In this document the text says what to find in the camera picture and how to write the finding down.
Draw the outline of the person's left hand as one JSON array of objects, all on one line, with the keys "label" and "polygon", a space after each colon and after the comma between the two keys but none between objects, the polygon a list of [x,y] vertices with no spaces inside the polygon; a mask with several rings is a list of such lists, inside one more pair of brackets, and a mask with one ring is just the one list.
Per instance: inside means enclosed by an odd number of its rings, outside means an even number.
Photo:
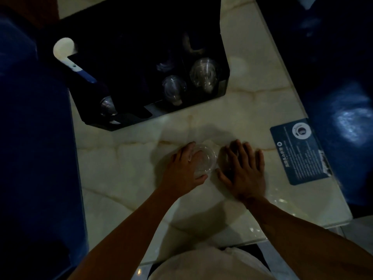
[{"label": "person's left hand", "polygon": [[196,152],[192,156],[195,145],[195,141],[189,142],[171,156],[157,188],[161,197],[176,201],[196,188],[192,186],[194,171],[202,153]]}]

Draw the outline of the person's right hand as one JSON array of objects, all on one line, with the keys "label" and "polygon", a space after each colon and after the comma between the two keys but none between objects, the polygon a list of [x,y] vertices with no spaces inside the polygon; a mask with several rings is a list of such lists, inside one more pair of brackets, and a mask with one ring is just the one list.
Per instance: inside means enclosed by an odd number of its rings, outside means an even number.
[{"label": "person's right hand", "polygon": [[256,169],[255,150],[248,142],[242,145],[245,149],[245,167],[240,166],[237,156],[232,151],[232,144],[224,148],[231,165],[229,170],[234,172],[234,188],[228,191],[242,203],[248,203],[253,199],[265,200],[266,182],[264,173]]}]

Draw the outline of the clear drinking glass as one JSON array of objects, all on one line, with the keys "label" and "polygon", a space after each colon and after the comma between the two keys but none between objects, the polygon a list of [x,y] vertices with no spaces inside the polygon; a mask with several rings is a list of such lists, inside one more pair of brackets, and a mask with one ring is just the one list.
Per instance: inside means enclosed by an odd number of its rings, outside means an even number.
[{"label": "clear drinking glass", "polygon": [[111,117],[118,114],[110,95],[100,101],[100,114],[103,117]]},{"label": "clear drinking glass", "polygon": [[193,148],[192,156],[196,152],[201,152],[202,156],[196,165],[194,177],[198,178],[203,175],[210,175],[210,173],[216,168],[217,163],[217,155],[214,150],[208,145],[197,144]]},{"label": "clear drinking glass", "polygon": [[221,66],[212,58],[203,57],[194,62],[189,76],[196,88],[212,94],[221,76]]},{"label": "clear drinking glass", "polygon": [[187,90],[184,79],[177,75],[167,76],[162,81],[163,94],[165,99],[174,106],[182,104],[181,94]]}]

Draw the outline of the person's right forearm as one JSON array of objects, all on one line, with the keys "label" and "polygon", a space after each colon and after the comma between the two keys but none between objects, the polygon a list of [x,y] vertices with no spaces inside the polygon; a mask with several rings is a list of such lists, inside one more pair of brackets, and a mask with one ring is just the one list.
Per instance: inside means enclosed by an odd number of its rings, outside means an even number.
[{"label": "person's right forearm", "polygon": [[242,202],[300,280],[373,280],[373,255],[352,241],[292,216],[263,197]]}]

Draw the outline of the person's left forearm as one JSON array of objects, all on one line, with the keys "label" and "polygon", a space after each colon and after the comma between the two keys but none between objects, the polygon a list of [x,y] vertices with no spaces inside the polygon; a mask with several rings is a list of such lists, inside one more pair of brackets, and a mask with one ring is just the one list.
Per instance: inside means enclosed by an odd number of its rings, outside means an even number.
[{"label": "person's left forearm", "polygon": [[96,245],[68,280],[130,280],[163,217],[181,197],[176,187],[159,187]]}]

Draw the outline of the blue printed table sticker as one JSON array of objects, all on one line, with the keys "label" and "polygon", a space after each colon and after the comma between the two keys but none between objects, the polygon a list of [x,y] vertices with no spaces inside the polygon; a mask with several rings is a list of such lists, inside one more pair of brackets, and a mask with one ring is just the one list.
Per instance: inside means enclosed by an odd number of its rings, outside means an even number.
[{"label": "blue printed table sticker", "polygon": [[270,132],[291,185],[332,176],[324,150],[308,118],[273,126]]}]

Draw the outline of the person's white shirt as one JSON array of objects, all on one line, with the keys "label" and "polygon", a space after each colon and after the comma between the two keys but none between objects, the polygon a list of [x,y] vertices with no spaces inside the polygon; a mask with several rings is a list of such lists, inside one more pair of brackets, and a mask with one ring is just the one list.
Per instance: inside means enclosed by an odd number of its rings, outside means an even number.
[{"label": "person's white shirt", "polygon": [[252,254],[238,248],[214,247],[175,255],[157,267],[148,280],[276,280]]}]

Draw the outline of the blue padded sofa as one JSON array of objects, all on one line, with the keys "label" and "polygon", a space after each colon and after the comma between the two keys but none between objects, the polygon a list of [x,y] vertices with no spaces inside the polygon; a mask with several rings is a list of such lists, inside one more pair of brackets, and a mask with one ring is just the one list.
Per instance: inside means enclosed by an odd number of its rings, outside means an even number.
[{"label": "blue padded sofa", "polygon": [[373,207],[373,0],[256,0],[342,192]]},{"label": "blue padded sofa", "polygon": [[69,92],[0,6],[0,280],[66,278],[88,253]]}]

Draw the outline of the black plastic bin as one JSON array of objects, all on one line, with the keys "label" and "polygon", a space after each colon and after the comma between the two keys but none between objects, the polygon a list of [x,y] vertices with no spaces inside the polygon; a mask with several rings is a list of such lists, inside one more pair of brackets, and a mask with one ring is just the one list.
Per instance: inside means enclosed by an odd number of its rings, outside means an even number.
[{"label": "black plastic bin", "polygon": [[[221,0],[105,0],[44,31],[50,53],[61,38],[71,38],[78,53],[69,59],[93,76],[91,84],[63,65],[81,120],[108,131],[144,122],[226,94],[230,69],[220,30]],[[212,94],[196,88],[189,72],[209,57],[221,66]],[[163,94],[162,81],[180,76],[187,84],[182,104]],[[111,96],[118,112],[103,117],[100,101]]]}]

